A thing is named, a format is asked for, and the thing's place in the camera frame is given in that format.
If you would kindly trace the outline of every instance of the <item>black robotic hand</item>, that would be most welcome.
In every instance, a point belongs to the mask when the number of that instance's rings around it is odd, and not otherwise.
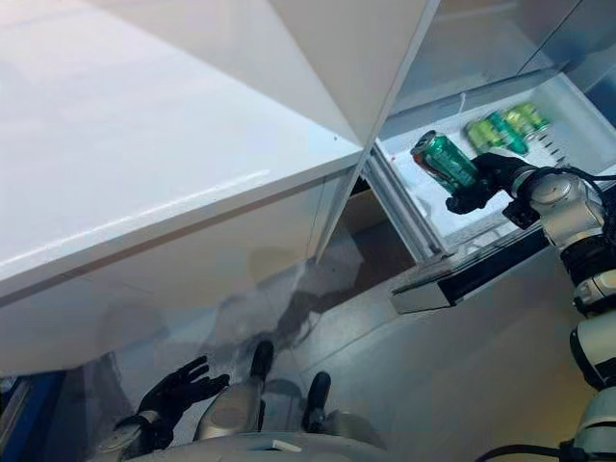
[[[154,449],[164,449],[173,440],[173,428],[196,402],[216,396],[229,385],[229,375],[204,376],[210,369],[207,356],[200,356],[170,373],[141,400],[139,414],[153,411],[159,419],[148,430]]]
[[[472,160],[479,177],[469,188],[456,191],[447,199],[447,208],[457,215],[465,215],[473,210],[482,209],[500,190],[512,195],[513,183],[525,170],[536,167],[527,164],[519,157],[505,157],[491,152],[482,154]],[[537,220],[536,213],[524,202],[513,201],[505,209],[505,216],[518,226],[526,229]]]

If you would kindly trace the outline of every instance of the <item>refrigerator drawer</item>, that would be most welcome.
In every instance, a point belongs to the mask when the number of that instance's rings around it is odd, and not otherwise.
[[[563,74],[419,128],[404,131],[401,125],[399,133],[377,142],[364,170],[418,263],[407,284],[395,291],[400,312],[455,305],[548,244],[539,223],[523,231],[502,215],[511,200],[505,192],[482,210],[465,216],[450,213],[445,206],[449,194],[409,153],[423,133],[436,130],[473,157],[462,135],[466,123],[526,101],[552,122],[529,143],[527,162],[540,167],[570,164],[594,174],[616,170],[616,130]]]

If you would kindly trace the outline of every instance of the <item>floor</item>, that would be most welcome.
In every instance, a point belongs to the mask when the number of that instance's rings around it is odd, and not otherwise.
[[[330,410],[368,418],[396,460],[556,445],[573,436],[592,391],[569,353],[579,318],[568,276],[550,251],[532,265],[453,309],[399,316],[391,290],[413,270],[395,231],[384,222],[351,236],[342,226],[320,265],[290,269],[70,372],[44,460],[82,460],[150,387],[196,355],[209,355],[211,374],[242,381],[263,338],[277,351],[265,429],[298,429],[312,377],[327,371]],[[191,440],[208,405],[185,414],[174,445]]]

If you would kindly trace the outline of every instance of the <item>white panel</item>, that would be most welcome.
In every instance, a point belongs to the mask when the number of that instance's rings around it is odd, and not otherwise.
[[[0,375],[78,366],[301,261],[322,190],[319,182],[80,277],[62,276],[61,284],[19,301],[0,299]]]
[[[369,142],[427,0],[270,1],[357,138]]]
[[[305,258],[322,188],[171,234],[84,277],[151,293],[169,313],[216,305]]]
[[[310,236],[310,243],[306,250],[306,258],[311,258],[317,252],[319,244],[323,238],[327,219],[331,216],[332,210],[338,205],[341,197],[344,197],[345,186],[348,184],[350,176],[353,174],[353,169],[349,168],[336,175],[325,178],[321,200],[319,202],[319,211],[315,216],[315,225]]]
[[[71,369],[166,323],[142,291],[61,278],[0,308],[0,375]]]
[[[0,280],[361,150],[266,0],[0,17]]]

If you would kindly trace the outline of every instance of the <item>soda can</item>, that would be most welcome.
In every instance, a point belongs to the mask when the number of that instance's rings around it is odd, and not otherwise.
[[[490,149],[490,142],[481,133],[479,120],[469,122],[465,127],[466,138],[469,139],[477,154],[483,154]]]
[[[537,111],[532,103],[520,104],[513,109],[522,114],[536,132],[544,131],[550,126],[550,122]]]
[[[486,118],[492,122],[496,131],[499,132],[507,149],[520,155],[526,155],[528,153],[528,146],[524,139],[518,135],[518,132],[514,130],[509,122],[502,118],[500,113],[493,112]]]
[[[472,186],[475,164],[445,135],[430,130],[411,149],[415,162],[450,193]]]
[[[491,147],[505,146],[492,123],[485,118],[478,118],[469,122],[465,127],[465,132],[477,154],[488,152]]]
[[[522,138],[532,140],[536,131],[535,127],[520,110],[517,108],[510,109],[504,113],[503,118],[511,124]]]

